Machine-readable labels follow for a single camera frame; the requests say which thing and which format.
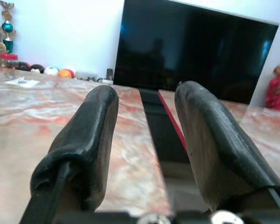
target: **trophy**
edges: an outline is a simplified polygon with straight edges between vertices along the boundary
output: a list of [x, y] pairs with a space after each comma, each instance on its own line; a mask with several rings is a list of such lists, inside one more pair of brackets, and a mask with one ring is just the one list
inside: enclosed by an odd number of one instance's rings
[[13, 26], [10, 24], [10, 21], [12, 19], [11, 12], [9, 12], [10, 9], [14, 7], [14, 3], [7, 3], [5, 1], [0, 0], [0, 5], [3, 7], [2, 16], [5, 19], [4, 23], [0, 27], [0, 33], [4, 35], [3, 43], [6, 46], [6, 49], [9, 53], [13, 51], [13, 39], [15, 35], [15, 30]]

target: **marble table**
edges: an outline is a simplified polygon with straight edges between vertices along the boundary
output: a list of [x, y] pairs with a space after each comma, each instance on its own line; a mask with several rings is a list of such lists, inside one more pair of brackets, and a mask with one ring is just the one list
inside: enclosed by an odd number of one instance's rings
[[[184, 148], [186, 148], [182, 126], [175, 108], [175, 93], [159, 90], [158, 94]], [[280, 178], [280, 112], [229, 101], [222, 101], [222, 103], [253, 140], [268, 164]]]
[[[40, 83], [23, 88], [5, 82], [24, 76]], [[30, 199], [29, 182], [50, 144], [95, 82], [0, 68], [0, 224], [17, 224]], [[133, 216], [170, 214], [163, 176], [137, 89], [113, 86], [119, 113], [105, 199], [99, 211]]]

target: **white ball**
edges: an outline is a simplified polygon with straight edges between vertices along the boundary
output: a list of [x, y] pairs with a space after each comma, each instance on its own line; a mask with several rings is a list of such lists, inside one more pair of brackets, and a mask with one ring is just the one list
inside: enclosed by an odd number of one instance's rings
[[51, 67], [51, 66], [49, 66], [49, 67], [47, 67], [46, 69], [45, 69], [45, 71], [43, 72], [45, 75], [49, 75], [49, 76], [57, 76], [58, 75], [58, 69], [57, 68], [55, 68], [55, 67]]

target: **red edge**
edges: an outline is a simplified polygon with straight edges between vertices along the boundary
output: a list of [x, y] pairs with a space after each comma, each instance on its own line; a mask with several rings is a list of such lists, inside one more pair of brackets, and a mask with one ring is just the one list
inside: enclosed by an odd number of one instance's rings
[[179, 137], [179, 139], [180, 139], [180, 141], [181, 141], [181, 143], [182, 143], [182, 146], [183, 146], [183, 148], [184, 148], [186, 154], [187, 154], [188, 157], [189, 157], [189, 154], [188, 154], [188, 151], [187, 151], [187, 147], [186, 147], [185, 137], [183, 136], [182, 131], [180, 130], [179, 126], [177, 125], [177, 122], [175, 121], [175, 119], [174, 119], [174, 117], [173, 117], [171, 111], [169, 110], [169, 107], [167, 106], [167, 104], [166, 104], [164, 98], [162, 97], [162, 95], [160, 94], [159, 91], [158, 91], [158, 96], [159, 96], [161, 102], [162, 102], [163, 105], [164, 105], [164, 108], [165, 108], [165, 110], [166, 110], [166, 112], [167, 112], [167, 114], [168, 114], [168, 116], [169, 116], [169, 118], [170, 118], [170, 120], [171, 120], [171, 123], [173, 124], [173, 127], [174, 127], [174, 129], [175, 129], [175, 131], [176, 131], [176, 133], [177, 133], [177, 135], [178, 135], [178, 137]]

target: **white wall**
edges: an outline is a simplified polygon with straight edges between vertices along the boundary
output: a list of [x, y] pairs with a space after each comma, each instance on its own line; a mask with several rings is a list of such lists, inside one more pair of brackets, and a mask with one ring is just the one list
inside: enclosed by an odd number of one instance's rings
[[[280, 24], [280, 0], [179, 0], [192, 5]], [[31, 64], [87, 70], [114, 68], [124, 0], [14, 0], [14, 52]], [[280, 64], [280, 26], [251, 104], [262, 105]]]

